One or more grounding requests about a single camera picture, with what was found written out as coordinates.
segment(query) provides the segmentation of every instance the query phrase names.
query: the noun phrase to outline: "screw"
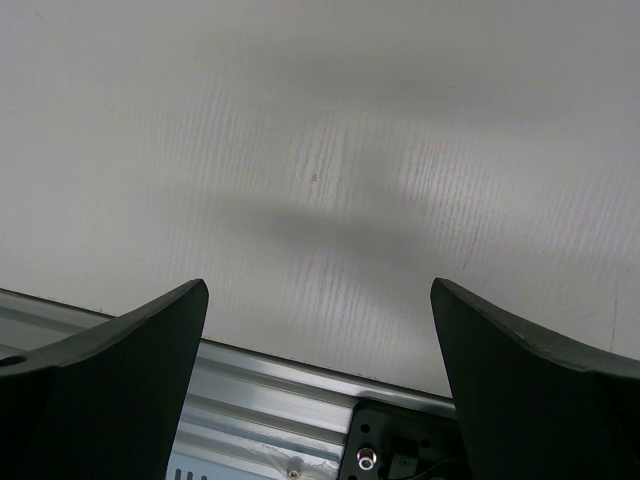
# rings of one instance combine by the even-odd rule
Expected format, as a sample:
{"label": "screw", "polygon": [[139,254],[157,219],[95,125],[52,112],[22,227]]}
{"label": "screw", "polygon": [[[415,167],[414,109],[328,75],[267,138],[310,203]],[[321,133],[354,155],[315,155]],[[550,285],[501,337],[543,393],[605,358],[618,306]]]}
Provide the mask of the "screw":
{"label": "screw", "polygon": [[378,455],[370,448],[361,448],[358,450],[356,458],[358,459],[360,470],[364,470],[365,472],[371,470],[378,461]]}

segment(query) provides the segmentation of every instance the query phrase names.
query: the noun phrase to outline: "hole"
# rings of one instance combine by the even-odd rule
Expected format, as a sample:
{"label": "hole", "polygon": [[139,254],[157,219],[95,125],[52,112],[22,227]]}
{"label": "hole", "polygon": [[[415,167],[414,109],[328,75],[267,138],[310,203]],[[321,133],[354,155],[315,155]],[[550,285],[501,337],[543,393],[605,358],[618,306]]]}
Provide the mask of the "hole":
{"label": "hole", "polygon": [[0,367],[8,367],[9,365],[17,365],[19,363],[24,362],[27,357],[23,357],[22,355],[16,355],[15,357],[7,357],[0,360]]}

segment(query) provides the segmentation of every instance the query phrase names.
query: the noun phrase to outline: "black bracket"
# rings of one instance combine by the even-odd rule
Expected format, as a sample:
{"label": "black bracket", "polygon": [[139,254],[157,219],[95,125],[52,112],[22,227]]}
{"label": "black bracket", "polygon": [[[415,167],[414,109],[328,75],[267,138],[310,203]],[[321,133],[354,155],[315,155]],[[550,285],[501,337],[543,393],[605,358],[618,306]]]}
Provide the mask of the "black bracket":
{"label": "black bracket", "polygon": [[467,480],[458,422],[372,400],[356,405],[338,480]]}

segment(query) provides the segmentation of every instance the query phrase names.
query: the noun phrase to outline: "wood grain surface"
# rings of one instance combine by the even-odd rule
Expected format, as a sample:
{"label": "wood grain surface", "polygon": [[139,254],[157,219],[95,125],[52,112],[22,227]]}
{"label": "wood grain surface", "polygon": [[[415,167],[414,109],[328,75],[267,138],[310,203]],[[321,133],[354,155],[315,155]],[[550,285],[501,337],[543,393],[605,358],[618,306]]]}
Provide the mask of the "wood grain surface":
{"label": "wood grain surface", "polygon": [[0,12],[0,287],[203,277],[207,338],[448,394],[441,276],[640,358],[637,2]]}

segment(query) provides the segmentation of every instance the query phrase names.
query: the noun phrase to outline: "black plastic part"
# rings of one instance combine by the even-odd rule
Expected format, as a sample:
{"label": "black plastic part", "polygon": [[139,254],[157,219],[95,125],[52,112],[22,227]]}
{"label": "black plastic part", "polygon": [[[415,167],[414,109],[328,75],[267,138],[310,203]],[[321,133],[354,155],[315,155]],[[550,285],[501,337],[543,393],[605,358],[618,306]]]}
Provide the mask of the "black plastic part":
{"label": "black plastic part", "polygon": [[0,478],[164,478],[207,310],[202,280],[0,362]]}
{"label": "black plastic part", "polygon": [[[357,453],[361,448],[376,452],[378,458],[372,470],[364,471],[359,467]],[[397,464],[392,468],[394,461],[401,461],[402,457],[415,458],[418,462],[404,462],[411,471],[402,471]],[[455,420],[363,400],[353,411],[338,479],[411,478],[443,460],[465,457]],[[390,476],[394,472],[402,472],[402,476]]]}
{"label": "black plastic part", "polygon": [[474,479],[640,478],[640,362],[446,280],[431,302]]}

